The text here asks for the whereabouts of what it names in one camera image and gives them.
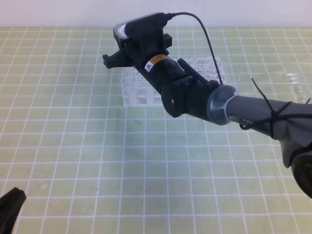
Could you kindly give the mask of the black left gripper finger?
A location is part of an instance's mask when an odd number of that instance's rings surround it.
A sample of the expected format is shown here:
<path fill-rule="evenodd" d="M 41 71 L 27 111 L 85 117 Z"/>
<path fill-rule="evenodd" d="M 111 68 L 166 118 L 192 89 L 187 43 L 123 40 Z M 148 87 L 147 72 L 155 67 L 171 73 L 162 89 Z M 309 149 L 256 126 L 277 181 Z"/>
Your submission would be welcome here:
<path fill-rule="evenodd" d="M 0 198 L 0 234 L 11 234 L 26 194 L 17 187 Z"/>

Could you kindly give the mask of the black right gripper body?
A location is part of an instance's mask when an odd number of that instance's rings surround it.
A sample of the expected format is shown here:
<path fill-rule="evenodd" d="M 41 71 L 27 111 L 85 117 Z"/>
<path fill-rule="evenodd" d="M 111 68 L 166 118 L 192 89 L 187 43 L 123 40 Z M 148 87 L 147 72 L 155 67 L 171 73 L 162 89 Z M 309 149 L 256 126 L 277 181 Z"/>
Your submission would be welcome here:
<path fill-rule="evenodd" d="M 135 39 L 120 39 L 114 34 L 119 50 L 124 49 L 133 61 L 133 67 L 140 73 L 147 73 L 145 65 L 156 55 L 169 52 L 167 48 L 172 45 L 172 37 L 162 30 L 144 35 Z"/>

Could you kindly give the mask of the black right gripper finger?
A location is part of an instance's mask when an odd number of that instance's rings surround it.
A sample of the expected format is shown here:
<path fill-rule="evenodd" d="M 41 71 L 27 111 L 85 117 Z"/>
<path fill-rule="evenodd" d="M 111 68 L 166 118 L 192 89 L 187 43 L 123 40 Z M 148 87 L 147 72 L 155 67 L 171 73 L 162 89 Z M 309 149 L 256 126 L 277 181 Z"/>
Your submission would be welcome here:
<path fill-rule="evenodd" d="M 112 55 L 102 55 L 103 64 L 107 69 L 133 67 L 133 61 L 124 49 L 120 49 Z"/>

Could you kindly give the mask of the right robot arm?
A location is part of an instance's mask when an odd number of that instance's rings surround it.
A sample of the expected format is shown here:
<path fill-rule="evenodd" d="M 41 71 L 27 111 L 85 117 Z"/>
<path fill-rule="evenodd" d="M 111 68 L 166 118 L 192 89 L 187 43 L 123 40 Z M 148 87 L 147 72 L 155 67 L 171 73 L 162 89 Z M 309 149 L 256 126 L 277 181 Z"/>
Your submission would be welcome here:
<path fill-rule="evenodd" d="M 155 30 L 131 37 L 113 30 L 119 50 L 103 55 L 107 68 L 134 67 L 160 94 L 172 117 L 188 114 L 217 125 L 237 123 L 281 145 L 283 164 L 291 168 L 300 189 L 312 194 L 312 107 L 291 101 L 245 97 L 229 85 L 206 80 L 185 60 L 173 60 L 172 37 Z"/>

